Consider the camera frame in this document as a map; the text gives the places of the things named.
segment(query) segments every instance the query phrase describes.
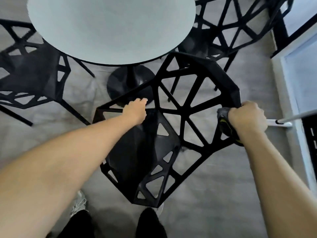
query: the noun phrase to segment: chair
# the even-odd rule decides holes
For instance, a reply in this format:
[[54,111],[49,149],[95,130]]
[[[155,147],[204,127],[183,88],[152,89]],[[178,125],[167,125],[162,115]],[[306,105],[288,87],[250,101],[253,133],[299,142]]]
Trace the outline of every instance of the chair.
[[[255,0],[250,6],[248,11],[243,15],[241,12],[240,4],[238,0],[225,0],[224,9],[217,24],[212,24],[210,20],[205,19],[206,6],[211,4],[215,0],[197,0],[196,7],[200,7],[200,11],[196,14],[195,24],[185,40],[178,46],[180,52],[189,53],[195,56],[208,58],[218,61],[222,58],[228,58],[224,67],[224,71],[227,72],[231,63],[235,59],[238,51],[248,45],[251,45],[259,41],[265,34],[267,34],[276,24],[276,15],[278,14],[281,6],[287,2],[288,8],[283,12],[282,17],[287,15],[292,8],[294,0],[267,0],[263,4],[262,0]],[[230,5],[234,6],[236,12],[236,22],[224,24],[224,20],[228,13]],[[255,32],[250,28],[249,22],[256,18],[265,9],[272,8],[272,14],[267,20],[263,28]],[[235,32],[232,41],[226,40],[224,32],[227,30]],[[245,43],[237,41],[239,35],[247,36]],[[176,86],[178,84],[179,77],[174,81],[171,89],[171,94],[174,94]]]
[[[0,19],[2,25],[15,43],[0,52],[0,69],[7,76],[0,79],[0,111],[23,123],[32,126],[32,122],[15,114],[2,105],[26,109],[55,101],[86,125],[90,123],[63,100],[65,82],[71,72],[67,55],[58,51],[45,40],[43,44],[28,41],[36,30],[31,23]],[[28,28],[29,31],[19,37],[13,27]],[[91,76],[94,74],[79,60],[75,61]]]
[[[167,67],[173,58],[176,58],[178,62],[188,63],[189,67],[167,71]],[[188,97],[181,106],[167,90],[162,80],[186,75],[197,75],[197,78],[189,91]],[[218,97],[191,107],[191,103],[205,78],[212,80],[219,87],[221,94]],[[98,107],[93,123],[105,120],[104,112],[121,113],[122,109],[112,108],[111,106],[121,100],[129,99],[129,97],[133,97],[134,94],[149,87],[153,90],[155,108],[146,109],[147,117],[144,122],[130,129],[118,141],[106,157],[105,162],[101,164],[101,171],[131,203],[159,207],[209,156],[234,143],[231,138],[221,139],[222,134],[219,126],[216,128],[212,142],[208,143],[191,120],[190,115],[218,104],[224,107],[240,107],[241,102],[239,88],[215,61],[189,54],[172,52],[163,62],[155,78],[129,93]],[[159,88],[171,99],[176,109],[162,108],[162,101],[159,98]],[[179,115],[181,117],[179,134],[177,134],[167,120],[167,114]],[[203,144],[202,146],[185,140],[185,122],[190,125],[200,139]],[[166,136],[157,135],[160,125],[163,125],[167,131]],[[198,152],[201,157],[180,175],[172,166],[179,153],[185,148]],[[171,152],[172,155],[170,158],[166,159],[167,155],[171,154]],[[148,184],[158,179],[161,179],[162,183],[159,192],[154,195],[149,191]],[[174,179],[175,182],[168,190],[165,190],[168,179]]]

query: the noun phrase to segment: chair backrest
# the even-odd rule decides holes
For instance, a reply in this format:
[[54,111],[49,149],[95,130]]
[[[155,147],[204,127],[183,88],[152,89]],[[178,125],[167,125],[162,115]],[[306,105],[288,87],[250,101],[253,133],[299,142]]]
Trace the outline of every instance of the chair backrest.
[[[8,75],[0,79],[0,103],[30,108],[52,100],[62,99],[65,81],[70,73],[67,56],[45,42],[30,42],[36,33],[31,23],[0,19],[2,25],[14,40],[14,44],[0,52],[0,68]],[[14,27],[28,28],[19,37]],[[60,58],[65,65],[59,65]],[[64,75],[58,80],[58,71]]]
[[[188,63],[189,66],[167,71],[174,58],[178,63]],[[186,79],[188,75],[196,75],[197,77],[184,104],[179,104],[162,81],[177,76]],[[221,94],[192,106],[192,102],[205,79],[210,79],[218,86]],[[101,170],[131,203],[158,207],[211,154],[234,143],[231,138],[221,139],[221,132],[217,124],[215,124],[217,126],[215,135],[212,142],[209,143],[193,123],[190,115],[219,104],[223,107],[240,107],[241,102],[239,88],[215,61],[173,52],[167,56],[155,78],[126,95],[98,107],[93,123],[105,120],[104,112],[122,112],[122,109],[111,108],[111,106],[149,86],[153,90],[155,108],[146,109],[148,116],[143,124],[132,128],[119,140],[106,158],[106,163],[101,165]],[[175,109],[163,107],[163,101],[159,97],[159,88],[171,99]],[[180,116],[179,133],[172,128],[166,115]],[[185,122],[190,125],[200,139],[202,146],[185,140]],[[168,136],[157,134],[159,124],[163,125]],[[182,147],[198,152],[201,157],[184,174],[180,175],[172,166]],[[172,156],[169,161],[166,161],[164,157],[169,152],[172,152]],[[160,166],[162,170],[153,174],[157,166]],[[165,191],[170,176],[175,179],[175,182]],[[160,178],[162,179],[160,190],[154,195],[149,191],[147,185]]]
[[[241,4],[245,5],[245,3],[240,3],[240,0],[223,0],[224,7],[219,16],[219,20],[213,20],[213,23],[211,23],[211,19],[217,18],[217,15],[209,12],[208,14],[211,15],[211,17],[206,18],[205,14],[208,7],[216,1],[219,0],[196,1],[196,7],[200,8],[200,11],[196,14],[195,24],[190,34],[179,46],[181,52],[202,57],[208,56],[212,59],[214,57],[216,60],[228,57],[231,53],[237,52],[241,48],[263,38],[276,24],[276,16],[281,6],[284,3],[288,5],[287,10],[282,14],[282,17],[284,17],[290,12],[294,2],[294,0],[254,0],[253,3],[249,5],[250,7],[246,13],[242,13]],[[234,14],[228,12],[230,6],[234,7]],[[273,10],[271,16],[267,18],[267,21],[260,30],[255,31],[250,27],[249,23],[269,8]],[[227,16],[232,18],[231,15],[236,16],[236,20],[224,23]],[[237,41],[240,34],[248,37],[244,37],[245,41],[243,41],[243,43]],[[226,35],[230,35],[232,38],[227,39]]]

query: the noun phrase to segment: gray floor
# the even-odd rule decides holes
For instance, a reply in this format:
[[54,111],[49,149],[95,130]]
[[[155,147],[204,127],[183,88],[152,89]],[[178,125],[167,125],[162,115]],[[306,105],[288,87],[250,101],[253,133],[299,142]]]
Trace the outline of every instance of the gray floor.
[[[242,0],[241,3],[245,7],[249,2],[250,0]],[[207,13],[211,17],[216,15],[220,8],[214,5],[212,9]],[[26,0],[0,0],[0,18],[29,21]],[[257,20],[255,24],[262,24],[262,20]],[[8,38],[0,29],[0,49],[7,44]],[[228,75],[240,87],[242,100],[258,102],[268,118],[281,118],[269,59],[273,51],[273,41],[268,34],[238,53]],[[163,60],[156,60],[145,66],[156,73]],[[95,108],[110,100],[105,84],[115,68],[88,65],[96,75],[94,80],[72,59],[69,61],[72,73],[66,83],[64,98],[84,117],[92,120]],[[192,77],[180,81],[175,92],[177,100],[184,100],[191,83]],[[165,85],[171,88],[172,80],[167,81]],[[213,84],[206,82],[202,87],[196,102],[204,101],[206,96],[217,95],[212,91]],[[84,126],[56,103],[27,110],[12,110],[32,120],[35,125],[30,128],[0,113],[0,167],[52,137]],[[216,109],[211,109],[192,117],[194,122],[198,122],[197,126],[207,140],[212,137],[216,126],[215,116]],[[171,118],[170,122],[177,127],[177,119]],[[187,132],[189,140],[197,141],[189,130]],[[284,130],[269,128],[267,134],[290,162]],[[174,167],[181,172],[194,162],[194,158],[193,152],[186,151]],[[89,200],[93,219],[100,227],[100,233],[105,237],[134,236],[138,217],[144,207],[130,204],[99,168],[85,183],[83,191]],[[67,222],[68,212],[69,210],[64,212],[53,228],[56,233]],[[165,201],[160,220],[170,238],[266,237],[259,199],[245,150],[232,145],[213,154]]]

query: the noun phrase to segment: table base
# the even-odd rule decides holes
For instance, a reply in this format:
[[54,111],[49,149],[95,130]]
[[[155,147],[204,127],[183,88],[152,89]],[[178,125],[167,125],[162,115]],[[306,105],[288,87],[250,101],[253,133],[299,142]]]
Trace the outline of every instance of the table base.
[[[108,78],[107,91],[111,100],[116,99],[137,86],[153,79],[155,74],[148,68],[138,65],[136,67],[120,67],[117,68]],[[147,87],[133,96],[129,96],[122,103],[118,103],[119,106],[123,107],[130,101],[134,101],[137,98],[147,98],[148,104],[153,101],[153,92],[151,87]]]

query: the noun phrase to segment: white sneaker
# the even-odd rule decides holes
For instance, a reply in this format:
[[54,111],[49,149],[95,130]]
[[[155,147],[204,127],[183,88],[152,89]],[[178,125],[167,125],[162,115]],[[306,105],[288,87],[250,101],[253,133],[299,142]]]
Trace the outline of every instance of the white sneaker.
[[156,215],[159,217],[161,215],[161,213],[163,212],[163,208],[164,208],[164,202],[161,204],[161,206],[159,208],[152,208]]
[[74,216],[77,212],[81,210],[85,210],[87,205],[87,200],[84,193],[80,190],[77,192],[77,197],[74,200],[74,206],[72,208],[72,212],[70,213],[70,217]]

